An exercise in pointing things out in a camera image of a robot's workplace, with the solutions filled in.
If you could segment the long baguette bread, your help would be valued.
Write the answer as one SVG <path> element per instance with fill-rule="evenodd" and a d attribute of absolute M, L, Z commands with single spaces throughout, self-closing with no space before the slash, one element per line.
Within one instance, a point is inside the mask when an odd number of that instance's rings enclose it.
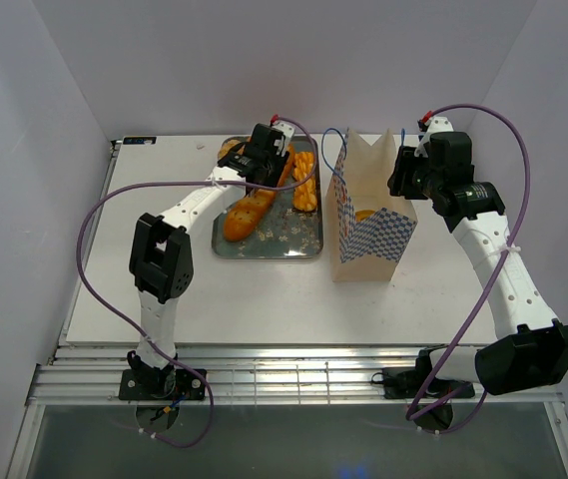
<path fill-rule="evenodd" d="M 242 153 L 244 149 L 242 144 L 240 144 L 240 146 L 238 153 Z M 290 144 L 287 148 L 284 170 L 277 184 L 279 188 L 284 185 L 285 180 L 291 172 L 294 153 L 294 146 Z M 236 202 L 228 211 L 224 222 L 223 235 L 225 240 L 229 242 L 245 240 L 259 225 L 263 216 L 269 211 L 276 196 L 277 192 L 275 191 L 259 189 L 256 190 L 255 193 L 247 194 Z"/>

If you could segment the ring donut bread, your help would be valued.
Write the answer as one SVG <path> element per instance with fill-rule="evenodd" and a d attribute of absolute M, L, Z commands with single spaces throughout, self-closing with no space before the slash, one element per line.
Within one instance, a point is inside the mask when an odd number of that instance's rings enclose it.
<path fill-rule="evenodd" d="M 355 212 L 355 220 L 360 223 L 375 214 L 375 210 L 359 210 Z"/>

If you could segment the blue checkered paper bag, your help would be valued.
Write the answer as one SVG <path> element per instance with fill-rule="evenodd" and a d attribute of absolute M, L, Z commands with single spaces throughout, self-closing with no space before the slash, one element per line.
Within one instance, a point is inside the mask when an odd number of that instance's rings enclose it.
<path fill-rule="evenodd" d="M 387 186 L 397 153 L 392 131 L 372 143 L 352 129 L 344 136 L 323 207 L 334 282 L 391 281 L 416 230 L 412 202 Z M 375 214 L 358 223 L 359 210 Z"/>

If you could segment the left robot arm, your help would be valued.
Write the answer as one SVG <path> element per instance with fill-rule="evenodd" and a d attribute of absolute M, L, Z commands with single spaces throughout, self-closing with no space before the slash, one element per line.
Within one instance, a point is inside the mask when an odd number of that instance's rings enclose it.
<path fill-rule="evenodd" d="M 205 224 L 246 194 L 243 183 L 275 187 L 289 158 L 294 126 L 278 120 L 257 124 L 242 147 L 217 162 L 205 185 L 157 216 L 136 223 L 129 271 L 139 293 L 141 327 L 133 366 L 145 364 L 142 387 L 154 398 L 169 396 L 176 375 L 167 368 L 176 355 L 174 331 L 179 297 L 194 276 L 191 240 Z"/>

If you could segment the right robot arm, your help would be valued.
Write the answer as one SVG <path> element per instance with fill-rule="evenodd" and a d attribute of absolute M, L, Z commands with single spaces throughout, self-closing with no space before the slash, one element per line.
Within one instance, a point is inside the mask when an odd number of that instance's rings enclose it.
<path fill-rule="evenodd" d="M 560 383 L 568 372 L 568 324 L 544 300 L 511 243 L 496 188 L 475 181 L 469 136 L 439 132 L 418 147 L 400 147 L 388 188 L 395 197 L 432 202 L 487 295 L 496 334 L 482 348 L 450 344 L 421 351 L 417 389 L 437 396 L 451 381 L 478 382 L 502 395 Z"/>

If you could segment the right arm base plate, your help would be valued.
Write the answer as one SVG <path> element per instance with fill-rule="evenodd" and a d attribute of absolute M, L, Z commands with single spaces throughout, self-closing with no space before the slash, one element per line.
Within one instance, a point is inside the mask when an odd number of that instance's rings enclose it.
<path fill-rule="evenodd" d="M 382 368 L 373 373 L 370 378 L 372 385 L 383 388 L 385 399 L 413 399 L 422 382 L 423 380 L 415 369 L 405 368 Z M 471 383 L 434 378 L 427 387 L 424 397 L 439 399 L 456 389 L 461 389 L 456 395 L 457 398 L 473 398 L 475 396 L 475 390 Z"/>

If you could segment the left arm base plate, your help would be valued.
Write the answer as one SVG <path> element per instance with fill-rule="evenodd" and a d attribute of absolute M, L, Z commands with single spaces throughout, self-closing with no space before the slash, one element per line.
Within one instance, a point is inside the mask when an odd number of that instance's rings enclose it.
<path fill-rule="evenodd" d="M 204 381 L 184 369 L 170 371 L 166 378 L 154 384 L 141 380 L 141 374 L 126 369 L 121 376 L 117 397 L 123 401 L 172 401 L 179 398 L 201 401 L 207 396 Z"/>

